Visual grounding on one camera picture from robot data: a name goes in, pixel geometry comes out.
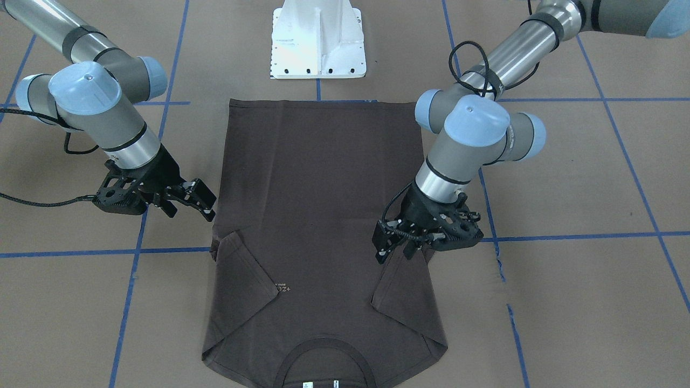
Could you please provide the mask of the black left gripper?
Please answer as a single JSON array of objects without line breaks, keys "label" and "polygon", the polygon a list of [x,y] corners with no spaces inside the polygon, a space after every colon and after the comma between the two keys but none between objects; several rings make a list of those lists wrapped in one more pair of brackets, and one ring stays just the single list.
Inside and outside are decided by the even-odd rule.
[{"label": "black left gripper", "polygon": [[[441,225],[442,203],[429,199],[416,183],[409,187],[400,207],[399,219],[377,222],[372,235],[376,248],[376,260],[382,265],[397,246],[408,241],[403,250],[404,257],[412,259],[416,252],[425,245],[439,249],[448,242],[448,233]],[[401,231],[411,235],[402,238]]]}]

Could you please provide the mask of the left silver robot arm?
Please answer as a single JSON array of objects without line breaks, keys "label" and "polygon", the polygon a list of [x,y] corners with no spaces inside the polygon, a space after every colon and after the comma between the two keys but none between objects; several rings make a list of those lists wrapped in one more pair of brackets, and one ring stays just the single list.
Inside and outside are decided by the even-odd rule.
[{"label": "left silver robot arm", "polygon": [[382,264],[404,246],[407,258],[424,247],[450,251],[483,239],[480,214],[466,205],[466,186],[483,165],[521,161],[546,142],[544,123],[528,113],[508,113],[498,98],[525,81],[537,65],[580,32],[675,38],[688,31],[688,1],[542,1],[520,27],[448,90],[417,100],[419,125],[437,139],[416,177],[397,196],[400,212],[381,216],[372,236]]}]

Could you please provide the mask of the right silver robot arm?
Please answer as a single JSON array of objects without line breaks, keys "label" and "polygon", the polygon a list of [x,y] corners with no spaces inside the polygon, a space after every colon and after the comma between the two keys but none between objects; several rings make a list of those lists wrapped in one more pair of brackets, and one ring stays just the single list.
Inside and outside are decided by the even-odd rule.
[{"label": "right silver robot arm", "polygon": [[106,213],[143,214],[148,206],[172,218],[175,202],[212,221],[215,195],[200,179],[187,181],[136,110],[165,93],[165,69],[152,57],[132,57],[57,1],[2,1],[2,11],[24,24],[71,62],[55,74],[33,74],[17,85],[20,114],[85,133],[108,157],[108,173],[92,196]]}]

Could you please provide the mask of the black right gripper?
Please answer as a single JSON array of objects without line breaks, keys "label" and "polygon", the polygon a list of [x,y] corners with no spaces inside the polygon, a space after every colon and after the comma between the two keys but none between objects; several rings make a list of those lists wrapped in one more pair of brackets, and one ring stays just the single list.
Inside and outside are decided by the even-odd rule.
[{"label": "black right gripper", "polygon": [[161,209],[169,218],[177,213],[172,201],[200,212],[208,223],[215,218],[217,197],[199,178],[186,182],[170,152],[161,145],[157,155],[144,167],[145,175],[138,191],[147,205]]}]

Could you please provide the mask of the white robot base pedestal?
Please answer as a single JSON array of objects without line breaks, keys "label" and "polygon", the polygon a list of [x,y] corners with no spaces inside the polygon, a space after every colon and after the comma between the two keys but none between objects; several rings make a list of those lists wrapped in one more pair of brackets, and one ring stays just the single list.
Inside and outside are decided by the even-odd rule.
[{"label": "white robot base pedestal", "polygon": [[272,22],[272,79],[365,77],[362,13],[350,1],[285,1]]}]

